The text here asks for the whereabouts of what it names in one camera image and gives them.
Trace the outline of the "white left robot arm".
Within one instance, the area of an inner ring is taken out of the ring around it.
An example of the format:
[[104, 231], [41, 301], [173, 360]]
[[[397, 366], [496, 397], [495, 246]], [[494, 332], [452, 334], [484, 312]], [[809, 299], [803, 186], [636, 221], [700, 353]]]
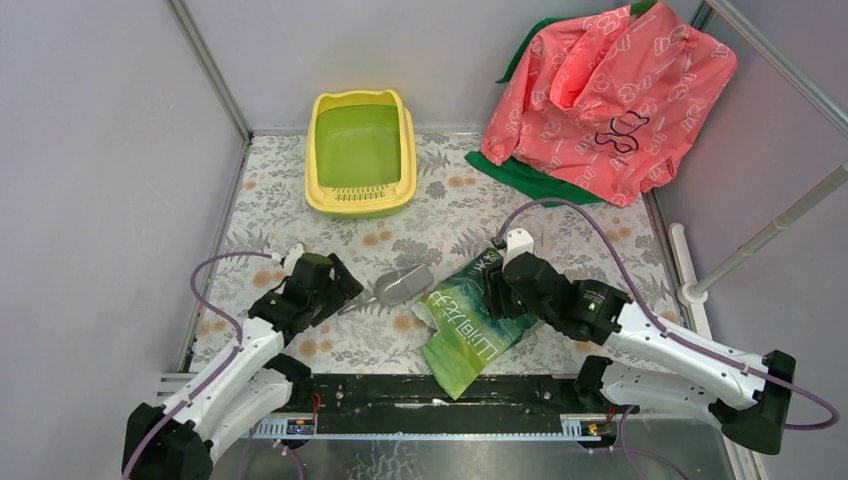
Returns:
[[250, 307], [227, 347], [162, 403], [140, 404], [127, 421], [125, 479], [207, 479], [220, 456], [251, 427], [285, 406], [308, 367], [285, 347], [362, 290], [334, 253], [295, 244], [268, 254], [286, 271], [281, 283]]

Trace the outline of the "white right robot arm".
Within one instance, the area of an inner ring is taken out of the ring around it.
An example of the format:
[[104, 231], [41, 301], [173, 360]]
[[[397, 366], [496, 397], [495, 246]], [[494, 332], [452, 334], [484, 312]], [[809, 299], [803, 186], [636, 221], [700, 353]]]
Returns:
[[682, 414], [718, 428], [731, 441], [774, 455], [780, 451], [792, 396], [795, 359], [772, 351], [734, 352], [691, 331], [653, 319], [626, 293], [597, 280], [569, 280], [530, 253], [511, 254], [485, 267], [469, 287], [471, 311], [510, 322], [541, 320], [569, 338], [640, 353], [658, 364], [640, 370], [590, 355], [573, 379], [471, 379], [451, 386], [459, 362], [438, 355], [433, 387], [421, 377], [390, 381], [387, 398], [447, 396], [461, 402], [540, 403], [581, 412], [627, 408]]

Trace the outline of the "silver metal scoop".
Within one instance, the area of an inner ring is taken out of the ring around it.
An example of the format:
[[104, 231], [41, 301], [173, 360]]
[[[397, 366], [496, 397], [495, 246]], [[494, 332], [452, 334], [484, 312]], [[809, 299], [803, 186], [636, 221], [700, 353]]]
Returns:
[[402, 304], [423, 293], [433, 282], [434, 276], [424, 264], [385, 273], [374, 282], [368, 298], [345, 306], [338, 314], [343, 315], [371, 304], [387, 307]]

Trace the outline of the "green litter bag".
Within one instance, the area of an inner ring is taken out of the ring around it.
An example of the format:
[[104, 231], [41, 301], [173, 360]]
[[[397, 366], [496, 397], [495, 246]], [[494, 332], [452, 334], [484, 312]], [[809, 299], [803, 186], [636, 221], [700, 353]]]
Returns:
[[436, 332], [421, 348], [436, 382], [453, 400], [501, 354], [532, 334], [541, 322], [531, 315], [494, 319], [483, 303], [484, 273], [502, 263], [493, 248], [422, 295], [411, 306]]

